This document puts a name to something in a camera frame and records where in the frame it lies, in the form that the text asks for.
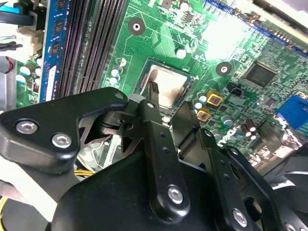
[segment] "mounting hole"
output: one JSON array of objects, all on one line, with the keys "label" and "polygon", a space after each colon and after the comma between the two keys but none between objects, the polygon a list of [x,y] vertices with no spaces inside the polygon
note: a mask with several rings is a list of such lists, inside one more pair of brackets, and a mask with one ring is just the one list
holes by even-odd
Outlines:
[{"label": "mounting hole", "polygon": [[151,107],[151,108],[154,108],[154,105],[151,104],[150,102],[148,102],[147,105],[148,105],[149,107]]},{"label": "mounting hole", "polygon": [[230,176],[228,174],[223,174],[223,177],[226,179],[226,180],[230,180]]},{"label": "mounting hole", "polygon": [[121,100],[124,99],[124,96],[123,96],[122,94],[118,93],[118,92],[115,94],[115,96],[116,96],[118,99],[121,99]]},{"label": "mounting hole", "polygon": [[139,31],[139,30],[140,30],[140,25],[139,25],[138,23],[135,23],[135,24],[133,25],[133,29],[134,29],[135,31]]},{"label": "mounting hole", "polygon": [[132,123],[126,123],[126,124],[123,126],[123,130],[129,131],[129,130],[132,130],[133,127],[134,127],[134,125],[133,125]]},{"label": "mounting hole", "polygon": [[169,149],[166,148],[166,147],[163,147],[163,152],[167,154],[167,153],[169,153]]}]

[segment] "chipset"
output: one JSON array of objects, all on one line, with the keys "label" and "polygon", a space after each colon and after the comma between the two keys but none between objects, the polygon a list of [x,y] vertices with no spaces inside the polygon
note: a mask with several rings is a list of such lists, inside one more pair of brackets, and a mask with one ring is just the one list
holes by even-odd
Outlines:
[{"label": "chipset", "polygon": [[244,78],[247,84],[258,88],[265,88],[276,76],[277,72],[262,63],[253,64],[246,72]]},{"label": "chipset", "polygon": [[145,95],[145,89],[149,81],[155,82],[158,85],[160,108],[173,110],[188,90],[191,77],[187,73],[170,66],[154,60],[148,60],[134,92]]}]

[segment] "screw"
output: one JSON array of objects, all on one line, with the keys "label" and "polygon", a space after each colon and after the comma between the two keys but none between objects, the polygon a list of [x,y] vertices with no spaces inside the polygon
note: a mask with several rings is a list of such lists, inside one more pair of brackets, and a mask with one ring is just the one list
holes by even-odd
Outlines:
[{"label": "screw", "polygon": [[284,226],[287,228],[288,231],[296,231],[294,227],[289,223],[285,223]]},{"label": "screw", "polygon": [[223,67],[221,68],[221,72],[222,72],[222,73],[226,73],[227,70],[228,70],[228,68],[227,68],[226,66],[223,66]]},{"label": "screw", "polygon": [[238,155],[238,152],[235,148],[231,148],[231,152],[234,154],[234,155]]},{"label": "screw", "polygon": [[38,126],[32,121],[21,121],[16,125],[16,130],[22,134],[33,134],[38,130]]},{"label": "screw", "polygon": [[242,226],[242,227],[246,227],[247,226],[247,219],[244,216],[244,214],[238,210],[237,208],[235,208],[234,210],[232,210],[233,213],[233,217],[234,219]]},{"label": "screw", "polygon": [[147,105],[148,105],[149,107],[151,107],[151,108],[154,108],[154,105],[151,104],[150,102],[148,102]]},{"label": "screw", "polygon": [[72,144],[71,138],[64,133],[55,134],[51,141],[58,148],[68,148]]},{"label": "screw", "polygon": [[209,132],[208,130],[205,130],[205,133],[206,133],[207,136],[212,136],[212,133]]},{"label": "screw", "polygon": [[183,194],[174,186],[168,188],[168,196],[176,204],[181,204],[183,202]]},{"label": "screw", "polygon": [[121,99],[121,100],[124,99],[124,96],[123,96],[122,94],[118,93],[118,92],[115,94],[115,96],[116,96],[118,99]]}]

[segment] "white connector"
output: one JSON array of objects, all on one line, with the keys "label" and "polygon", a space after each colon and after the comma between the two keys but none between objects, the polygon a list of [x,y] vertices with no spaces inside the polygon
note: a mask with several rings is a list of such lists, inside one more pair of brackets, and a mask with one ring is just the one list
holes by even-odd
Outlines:
[{"label": "white connector", "polygon": [[32,56],[38,54],[43,48],[44,32],[41,30],[35,31],[28,26],[18,28],[13,35],[16,36],[16,44],[23,46],[15,51],[0,52],[0,56],[9,56],[12,59],[26,63]]}]

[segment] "green circuit board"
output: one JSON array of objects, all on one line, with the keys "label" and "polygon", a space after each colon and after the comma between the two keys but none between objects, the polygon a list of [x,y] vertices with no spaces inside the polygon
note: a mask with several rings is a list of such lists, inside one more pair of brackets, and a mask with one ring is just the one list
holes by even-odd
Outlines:
[{"label": "green circuit board", "polygon": [[[203,105],[211,117],[202,126],[218,129],[222,137],[232,129],[222,123],[224,115],[232,118],[234,128],[247,118],[258,126],[266,119],[273,119],[275,110],[292,95],[308,92],[305,57],[209,3],[188,2],[189,10],[183,12],[180,1],[172,1],[172,5],[165,7],[170,1],[129,0],[101,87],[111,85],[112,70],[122,64],[120,80],[112,86],[130,94],[144,78],[142,73],[148,60],[156,60],[191,76],[193,84],[185,100],[195,99],[200,91],[220,92],[223,101],[218,107]],[[132,34],[129,25],[136,18],[144,23],[140,35]],[[186,56],[178,58],[177,49],[185,49]],[[217,65],[222,62],[232,66],[224,77],[216,73]],[[245,78],[255,63],[262,63],[275,73],[270,83],[261,88]],[[240,84],[243,95],[230,94],[226,89],[229,82]],[[235,145],[244,154],[254,154],[249,148],[252,141],[240,131],[227,144]]]}]

